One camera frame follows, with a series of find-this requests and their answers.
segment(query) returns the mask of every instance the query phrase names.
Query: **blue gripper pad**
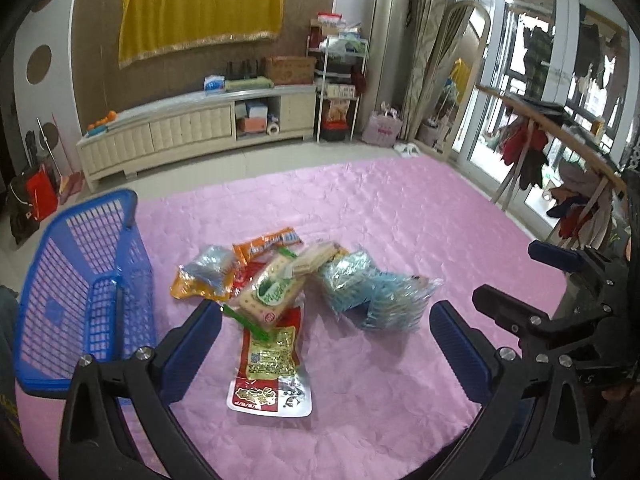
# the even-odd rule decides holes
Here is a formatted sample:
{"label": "blue gripper pad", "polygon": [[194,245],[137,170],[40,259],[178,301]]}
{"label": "blue gripper pad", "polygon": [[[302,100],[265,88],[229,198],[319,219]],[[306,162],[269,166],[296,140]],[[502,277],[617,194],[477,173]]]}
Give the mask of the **blue gripper pad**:
{"label": "blue gripper pad", "polygon": [[529,258],[541,264],[555,267],[564,272],[577,272],[584,260],[576,251],[563,249],[540,240],[533,240],[529,244]]}
{"label": "blue gripper pad", "polygon": [[484,335],[472,329],[449,301],[439,301],[429,314],[431,333],[472,402],[486,404],[499,373],[495,348]]}
{"label": "blue gripper pad", "polygon": [[182,400],[221,327],[221,307],[205,300],[156,347],[151,373],[165,406]]}

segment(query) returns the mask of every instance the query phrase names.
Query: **pink bed sheet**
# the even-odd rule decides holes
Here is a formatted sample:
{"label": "pink bed sheet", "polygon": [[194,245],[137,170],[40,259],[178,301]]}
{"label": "pink bed sheet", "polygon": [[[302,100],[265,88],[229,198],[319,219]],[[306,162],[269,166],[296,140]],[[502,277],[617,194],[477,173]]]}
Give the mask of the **pink bed sheet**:
{"label": "pink bed sheet", "polygon": [[[472,306],[489,283],[552,313],[562,274],[527,256],[527,236],[449,166],[430,158],[388,158],[239,180],[141,202],[136,221],[155,273],[156,326],[162,337],[196,301],[168,293],[178,264],[204,244],[247,240],[293,226],[305,240],[362,245],[383,269],[440,277],[434,301],[448,299],[496,345],[516,345]],[[226,392],[239,351],[232,320],[185,398],[172,406],[200,452],[225,480],[392,480],[436,453],[478,412],[423,319],[419,332],[365,333],[336,320],[307,293],[302,359],[313,411],[278,419],[233,412]],[[63,401],[18,391],[27,448],[57,478]],[[145,461],[162,470],[132,408],[132,434]]]}

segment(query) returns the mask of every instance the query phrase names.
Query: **snack package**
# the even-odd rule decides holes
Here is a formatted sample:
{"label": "snack package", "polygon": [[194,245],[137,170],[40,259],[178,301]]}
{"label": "snack package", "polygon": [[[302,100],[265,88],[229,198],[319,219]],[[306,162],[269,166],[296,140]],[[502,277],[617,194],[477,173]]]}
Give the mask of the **snack package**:
{"label": "snack package", "polygon": [[372,298],[363,328],[411,330],[420,323],[429,298],[442,280],[382,272],[371,280]]}
{"label": "snack package", "polygon": [[282,253],[277,253],[234,301],[239,310],[252,316],[265,329],[277,323],[305,284],[306,276],[291,278],[285,275],[296,255],[281,250]]}
{"label": "snack package", "polygon": [[278,247],[287,247],[301,242],[300,237],[293,228],[287,227],[276,233],[254,238],[254,240],[243,244],[234,244],[234,252],[238,260],[240,260],[243,265],[247,265],[250,261],[262,256],[269,250]]}
{"label": "snack package", "polygon": [[238,263],[234,252],[226,247],[212,245],[183,266],[184,272],[213,288],[220,288],[225,277]]}
{"label": "snack package", "polygon": [[316,272],[338,253],[338,246],[333,242],[319,242],[306,247],[293,262],[289,264],[286,272],[292,278],[305,276]]}
{"label": "snack package", "polygon": [[184,300],[191,296],[202,296],[208,300],[226,301],[230,297],[233,277],[233,273],[230,272],[223,279],[221,286],[216,288],[191,276],[188,272],[185,272],[183,266],[178,266],[178,273],[171,286],[170,293],[176,300]]}
{"label": "snack package", "polygon": [[373,297],[371,279],[379,274],[364,250],[335,258],[318,271],[324,297],[336,314],[369,301]]}
{"label": "snack package", "polygon": [[264,262],[249,262],[245,266],[239,266],[233,275],[233,283],[231,285],[231,296],[234,298],[242,289],[254,280],[256,274],[264,269]]}
{"label": "snack package", "polygon": [[268,342],[242,331],[240,367],[226,396],[230,409],[265,416],[311,413],[311,390],[297,350],[302,315],[301,305],[287,310]]}

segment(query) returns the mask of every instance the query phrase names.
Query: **cabinet drawer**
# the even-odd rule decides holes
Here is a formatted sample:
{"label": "cabinet drawer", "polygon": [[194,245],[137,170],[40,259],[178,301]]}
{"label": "cabinet drawer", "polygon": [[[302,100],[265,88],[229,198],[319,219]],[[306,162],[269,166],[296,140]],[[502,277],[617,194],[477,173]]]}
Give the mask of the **cabinet drawer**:
{"label": "cabinet drawer", "polygon": [[156,152],[201,140],[231,137],[231,106],[155,121],[150,127]]}
{"label": "cabinet drawer", "polygon": [[98,136],[79,150],[82,166],[88,174],[98,173],[153,151],[154,146],[148,124]]}
{"label": "cabinet drawer", "polygon": [[314,127],[316,94],[283,95],[280,98],[280,129],[283,132]]}

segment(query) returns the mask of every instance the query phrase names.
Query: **white cabinet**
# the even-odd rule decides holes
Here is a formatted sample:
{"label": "white cabinet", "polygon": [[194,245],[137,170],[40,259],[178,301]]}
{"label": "white cabinet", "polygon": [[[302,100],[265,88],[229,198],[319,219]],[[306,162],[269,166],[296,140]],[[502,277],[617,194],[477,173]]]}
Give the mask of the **white cabinet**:
{"label": "white cabinet", "polygon": [[280,98],[280,130],[290,132],[313,128],[316,113],[316,95],[285,95]]}
{"label": "white cabinet", "polygon": [[198,110],[149,124],[156,152],[201,140],[231,137],[231,107]]}
{"label": "white cabinet", "polygon": [[[251,134],[236,139],[236,102],[267,99],[280,118],[280,134]],[[108,130],[78,142],[84,177],[91,190],[99,179],[123,171],[134,175],[206,153],[281,139],[313,135],[315,85],[276,86],[261,90],[194,92],[132,108],[118,115]]]}

